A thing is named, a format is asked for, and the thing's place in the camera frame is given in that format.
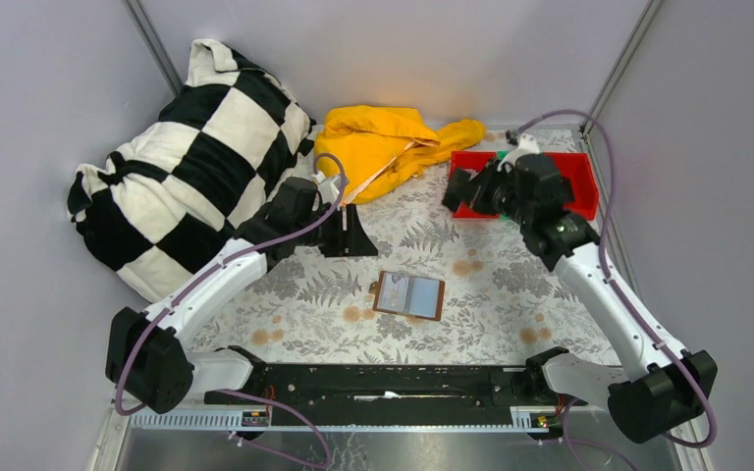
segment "card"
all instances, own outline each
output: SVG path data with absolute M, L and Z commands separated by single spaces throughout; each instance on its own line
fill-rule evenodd
M 373 309 L 439 321 L 445 285 L 441 280 L 380 272 Z

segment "cable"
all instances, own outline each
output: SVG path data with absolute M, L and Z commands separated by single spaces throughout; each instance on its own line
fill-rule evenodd
M 715 438 L 718 435 L 718 420 L 715 417 L 715 413 L 713 412 L 713 408 L 712 408 L 712 405 L 710 405 L 709 399 L 707 399 L 707 396 L 704 394 L 703 390 L 701 390 L 701 386 L 698 385 L 698 382 L 695 381 L 695 378 L 692 377 L 692 374 L 689 373 L 689 370 L 687 370 L 686 367 L 683 366 L 683 363 L 680 362 L 680 359 L 677 357 L 677 355 L 674 354 L 674 352 L 668 346 L 664 344 L 663 339 L 661 339 L 661 337 L 658 336 L 657 332 L 655 332 L 652 326 L 650 326 L 649 323 L 647 323 L 646 320 L 643 319 L 643 316 L 640 315 L 640 312 L 637 311 L 637 308 L 634 307 L 634 304 L 631 302 L 630 299 L 628 299 L 628 296 L 625 294 L 625 292 L 623 292 L 622 288 L 619 286 L 617 281 L 613 279 L 611 270 L 609 269 L 608 254 L 607 254 L 607 250 L 609 246 L 608 227 L 609 227 L 609 224 L 611 223 L 611 218 L 614 211 L 615 194 L 617 192 L 616 191 L 617 172 L 615 168 L 614 148 L 612 147 L 611 140 L 609 139 L 609 135 L 606 132 L 605 128 L 603 128 L 603 125 L 601 125 L 600 122 L 597 121 L 596 118 L 592 117 L 588 113 L 585 113 L 579 110 L 556 110 L 556 111 L 545 113 L 544 115 L 538 118 L 534 118 L 528 121 L 526 124 L 520 126 L 516 131 L 517 135 L 521 135 L 523 132 L 529 130 L 530 128 L 537 125 L 538 123 L 541 123 L 547 120 L 548 118 L 559 116 L 559 115 L 579 116 L 581 118 L 584 118 L 587 121 L 591 121 L 591 123 L 593 123 L 594 127 L 596 127 L 600 131 L 600 134 L 603 135 L 603 138 L 606 141 L 606 151 L 609 156 L 609 169 L 611 172 L 611 184 L 610 184 L 610 193 L 608 196 L 608 205 L 606 206 L 606 217 L 605 217 L 605 220 L 603 221 L 603 227 L 601 228 L 601 231 L 600 231 L 599 254 L 600 254 L 600 265 L 601 265 L 603 274 L 605 275 L 606 280 L 609 280 L 609 285 L 612 287 L 615 294 L 618 296 L 619 300 L 622 302 L 622 305 L 625 306 L 625 308 L 631 314 L 631 317 L 634 318 L 634 320 L 637 322 L 640 328 L 643 329 L 643 331 L 646 332 L 646 335 L 648 335 L 649 338 L 652 339 L 655 346 L 658 347 L 667 356 L 667 358 L 674 364 L 674 366 L 677 367 L 678 371 L 680 371 L 680 374 L 683 375 L 683 378 L 686 379 L 686 382 L 689 384 L 689 386 L 692 388 L 692 391 L 695 393 L 695 395 L 697 395 L 698 400 L 701 402 L 701 406 L 704 408 L 704 412 L 707 414 L 707 420 L 710 423 L 709 433 L 707 435 L 707 438 L 698 443 L 687 442 L 686 440 L 679 439 L 678 437 L 670 435 L 669 433 L 665 433 L 664 436 L 670 441 L 678 445 L 687 446 L 690 448 L 707 447 L 715 441 Z
M 559 399 L 557 400 L 557 408 L 554 409 L 554 417 L 559 417 L 559 414 L 562 413 L 562 409 L 565 407 L 565 395 L 559 394 Z
M 316 157 L 316 159 L 313 162 L 314 169 L 316 168 L 316 162 L 319 159 L 321 159 L 322 157 L 327 157 L 327 158 L 333 160 L 337 164 L 337 166 L 339 166 L 339 168 L 340 168 L 340 176 L 341 176 L 341 179 L 342 179 L 342 188 L 340 188 L 340 194 L 337 195 L 337 200 L 334 201 L 334 203 L 331 205 L 331 207 L 329 207 L 328 210 L 325 211 L 325 213 L 322 216 L 319 217 L 319 219 L 317 219 L 313 223 L 309 224 L 308 226 L 306 226 L 306 227 L 304 227 L 304 228 L 302 228 L 302 229 L 300 229 L 300 230 L 298 230 L 298 231 L 296 231 L 294 233 L 291 233 L 291 234 L 288 234 L 288 235 L 283 235 L 281 237 L 277 237 L 277 238 L 274 238 L 272 240 L 268 240 L 266 242 L 261 242 L 259 244 L 256 244 L 256 245 L 252 246 L 252 247 L 244 248 L 244 249 L 241 249 L 241 250 L 239 250 L 239 251 L 237 251 L 235 253 L 227 255 L 226 257 L 224 257 L 224 260 L 220 264 L 215 264 L 215 265 L 209 267 L 209 269 L 207 269 L 205 272 L 201 273 L 200 275 L 198 275 L 197 277 L 195 277 L 194 279 L 192 279 L 192 281 L 187 285 L 187 287 L 184 288 L 180 293 L 178 293 L 178 295 L 175 296 L 174 299 L 172 299 L 172 302 L 169 303 L 169 306 L 168 307 L 164 307 L 163 310 L 160 311 L 160 313 L 157 316 L 155 316 L 155 318 L 151 322 L 148 323 L 148 325 L 145 327 L 145 329 L 143 329 L 143 332 L 140 334 L 139 338 L 137 338 L 137 341 L 135 342 L 135 345 L 132 347 L 132 351 L 129 352 L 129 357 L 126 359 L 126 363 L 123 365 L 123 371 L 120 373 L 120 378 L 117 380 L 117 390 L 116 390 L 115 395 L 114 395 L 114 408 L 117 410 L 118 414 L 123 415 L 123 416 L 132 415 L 132 414 L 134 414 L 134 413 L 142 410 L 145 407 L 144 403 L 138 404 L 138 405 L 132 407 L 131 409 L 126 409 L 126 408 L 123 407 L 123 392 L 126 390 L 126 381 L 129 379 L 129 374 L 132 371 L 132 367 L 135 364 L 135 360 L 136 360 L 137 356 L 139 355 L 140 350 L 142 349 L 143 344 L 148 339 L 148 336 L 151 335 L 151 333 L 154 331 L 154 329 L 160 324 L 160 322 L 166 316 L 168 316 L 168 315 L 172 314 L 173 312 L 175 312 L 174 308 L 178 307 L 181 304 L 181 302 L 183 302 L 183 300 L 191 292 L 193 292 L 198 286 L 200 286 L 201 283 L 203 283 L 210 276 L 212 276 L 213 273 L 215 273 L 215 272 L 219 271 L 220 269 L 224 268 L 228 263 L 232 262 L 233 260 L 235 260 L 237 258 L 241 258 L 241 257 L 247 255 L 250 252 L 256 252 L 256 251 L 261 250 L 263 248 L 267 248 L 267 247 L 276 245 L 278 243 L 286 242 L 286 241 L 291 240 L 293 238 L 297 238 L 297 237 L 303 236 L 303 235 L 305 235 L 305 234 L 313 231 L 314 229 L 318 228 L 319 226 L 321 226 L 325 221 L 328 220 L 328 218 L 330 218 L 334 214 L 334 212 L 337 211 L 337 209 L 339 209 L 340 204 L 343 201 L 343 193 L 345 193 L 346 184 L 348 184 L 348 179 L 346 178 L 346 170 L 345 170 L 345 168 L 343 168 L 343 163 L 340 162 L 340 159 L 338 159 L 335 155 L 329 154 L 329 153 L 323 153 L 323 154 L 320 154 L 319 156 Z M 261 397 L 255 397 L 255 396 L 250 396 L 250 397 L 252 397 L 251 400 L 261 399 Z M 317 434 L 317 437 L 319 438 L 319 441 L 323 444 L 326 452 L 330 453 L 330 450 L 328 448 L 327 443 L 325 442 L 325 439 L 319 435 L 319 432 L 316 429 L 316 427 L 313 426 L 313 424 L 309 423 L 309 421 L 307 421 L 307 419 L 304 418 L 304 416 L 302 416 L 301 414 L 299 414 L 295 410 L 289 408 L 287 405 L 282 404 L 281 402 L 276 402 L 275 404 L 271 404 L 271 405 L 276 405 L 278 407 L 282 407 L 285 410 L 288 410 L 289 412 L 293 413 L 296 417 L 298 417 L 299 420 L 301 420 L 302 422 L 304 422 L 308 427 L 311 428 L 311 430 L 313 430 L 313 432 L 315 434 Z M 284 456 L 285 455 L 285 453 L 280 452 L 280 451 L 271 450 L 271 449 L 267 449 L 267 450 L 271 451 L 271 452 L 275 451 L 274 454 L 278 454 L 280 456 Z M 314 464 L 305 464 L 305 466 L 314 466 Z
M 325 440 L 325 437 L 322 436 L 322 433 L 319 432 L 319 429 L 317 429 L 316 426 L 313 425 L 313 423 L 310 422 L 307 419 L 307 417 L 305 417 L 304 415 L 302 415 L 296 409 L 290 407 L 287 404 L 279 402 L 278 400 L 265 399 L 263 397 L 257 397 L 255 395 L 245 394 L 243 392 L 231 391 L 231 390 L 218 390 L 218 393 L 229 394 L 229 395 L 233 395 L 235 397 L 240 397 L 242 399 L 252 400 L 254 402 L 260 402 L 260 403 L 266 404 L 266 405 L 272 405 L 274 407 L 279 407 L 281 409 L 285 409 L 288 412 L 294 414 L 294 416 L 297 419 L 299 419 L 304 425 L 306 425 L 308 428 L 310 428 L 310 430 L 313 431 L 313 433 L 319 439 L 319 443 L 322 444 L 322 448 L 325 450 L 325 462 L 322 463 L 322 464 L 318 464 L 318 463 L 312 463 L 310 461 L 305 461 L 305 460 L 303 460 L 301 458 L 297 458 L 297 457 L 295 457 L 295 456 L 293 456 L 291 454 L 287 454 L 287 453 L 285 453 L 285 452 L 283 452 L 281 450 L 278 450 L 278 449 L 275 449 L 275 448 L 271 448 L 270 446 L 267 446 L 267 445 L 257 444 L 256 442 L 252 442 L 252 441 L 245 441 L 245 440 L 241 440 L 240 439 L 239 444 L 249 445 L 249 446 L 252 446 L 253 448 L 263 449 L 264 451 L 273 453 L 273 454 L 275 454 L 277 456 L 281 456 L 281 457 L 283 457 L 285 459 L 288 459 L 288 460 L 290 460 L 290 461 L 292 461 L 294 463 L 301 464 L 302 466 L 311 466 L 311 467 L 319 468 L 319 469 L 328 469 L 329 467 L 331 467 L 331 459 L 333 458 L 334 455 L 333 455 L 333 453 L 331 453 L 331 448 L 328 446 L 328 441 Z
M 263 392 L 264 394 L 262 394 L 261 396 L 264 397 L 265 399 L 275 399 L 275 397 L 273 397 L 273 394 L 270 392 L 270 386 L 267 386 L 266 388 L 264 388 Z M 267 414 L 267 417 L 270 417 L 269 405 L 264 406 L 264 413 Z
M 576 459 L 579 465 L 582 466 L 587 471 L 593 471 L 591 468 L 588 467 L 588 465 L 585 464 L 584 461 L 582 461 L 582 458 L 580 458 L 579 454 L 577 454 L 576 451 L 573 449 L 574 445 L 586 445 L 586 446 L 591 446 L 594 448 L 599 448 L 603 451 L 607 451 L 608 453 L 619 456 L 619 458 L 625 461 L 625 464 L 627 464 L 628 467 L 631 468 L 632 470 L 640 471 L 640 468 L 638 468 L 637 465 L 634 464 L 628 456 L 622 454 L 622 452 L 620 452 L 618 449 L 612 446 L 598 444 L 596 442 L 591 442 L 590 440 L 568 438 L 569 433 L 567 432 L 567 423 L 568 423 L 567 416 L 568 416 L 568 413 L 570 412 L 570 409 L 578 401 L 579 399 L 574 399 L 571 402 L 569 402 L 567 406 L 565 407 L 565 413 L 562 416 L 562 435 L 565 437 L 564 440 L 567 443 L 567 447 L 570 449 L 570 453 L 573 454 L 573 457 Z

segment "metal floor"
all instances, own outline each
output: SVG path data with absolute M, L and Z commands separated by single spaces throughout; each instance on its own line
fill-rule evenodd
M 591 410 L 571 411 L 571 435 L 618 448 L 641 470 L 680 470 L 674 447 L 664 439 L 645 445 L 629 442 L 610 417 Z M 539 446 L 521 433 L 332 432 L 332 470 L 577 470 L 566 445 Z M 268 432 L 260 443 L 303 459 L 321 462 L 322 447 L 311 433 Z M 594 470 L 627 470 L 621 459 L 601 450 L 580 447 Z M 118 471 L 290 471 L 310 469 L 249 447 L 237 447 L 224 432 L 130 428 Z

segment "black base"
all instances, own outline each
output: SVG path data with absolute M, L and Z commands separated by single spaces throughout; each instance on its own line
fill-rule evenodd
M 322 426 L 510 425 L 511 406 L 556 405 L 558 399 L 535 395 L 539 389 L 524 367 L 266 364 L 232 349 L 253 363 L 242 392 L 263 395 L 272 386 L 276 400 Z M 354 398 L 386 392 L 404 398 Z M 219 392 L 208 392 L 204 402 L 249 403 Z M 271 425 L 302 424 L 291 414 L 274 414 Z
M 117 384 L 123 366 L 137 339 L 148 325 L 145 314 L 123 308 L 111 321 L 105 377 Z M 151 410 L 162 414 L 175 408 L 186 397 L 192 384 L 192 365 L 175 330 L 155 328 L 137 356 L 126 391 Z
M 709 397 L 718 374 L 712 356 L 701 350 L 680 360 Z M 701 401 L 677 367 L 652 369 L 635 382 L 609 386 L 609 412 L 629 440 L 643 444 L 704 412 Z
M 259 244 L 301 230 L 319 219 L 331 206 L 330 201 L 324 201 L 313 211 L 318 194 L 316 183 L 297 177 L 288 178 L 273 201 L 244 221 L 234 237 Z M 262 249 L 267 254 L 267 269 L 272 270 L 302 245 L 317 246 L 322 255 L 328 258 L 377 256 L 377 247 L 362 228 L 354 204 L 335 211 L 320 227 L 305 235 Z

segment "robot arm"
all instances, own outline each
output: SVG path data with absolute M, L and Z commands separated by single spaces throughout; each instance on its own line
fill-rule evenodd
M 709 396 L 717 374 L 706 351 L 690 353 L 657 322 L 617 272 L 611 259 L 608 277 L 599 255 L 599 238 L 579 215 L 564 209 L 569 188 L 553 160 L 523 134 L 518 148 L 502 161 L 489 161 L 477 175 L 457 170 L 444 204 L 461 203 L 482 214 L 506 214 L 519 224 L 525 245 L 557 275 L 605 333 L 622 372 L 576 358 L 555 348 L 528 361 L 540 369 L 540 388 L 565 393 L 609 410 L 632 441 L 643 443 L 697 417 L 703 407 L 689 383 L 662 348 L 680 352 L 680 362 Z M 659 343 L 649 337 L 620 300 L 616 283 L 642 320 L 653 326 Z
M 318 194 L 327 201 L 339 194 L 340 177 L 320 184 L 290 178 L 276 197 L 242 223 L 209 263 L 175 292 L 141 312 L 124 308 L 114 317 L 105 375 L 118 383 L 135 343 L 150 323 L 160 318 L 136 354 L 125 390 L 158 413 L 168 412 L 191 393 L 241 389 L 252 366 L 240 353 L 225 348 L 215 352 L 188 352 L 198 330 L 208 324 L 227 302 L 252 282 L 294 253 L 297 246 L 318 246 L 326 257 L 373 256 L 377 248 L 359 222 L 355 205 L 337 209 L 325 222 L 306 229 L 328 211 L 329 204 L 313 210 Z M 259 251 L 236 254 L 253 247 Z

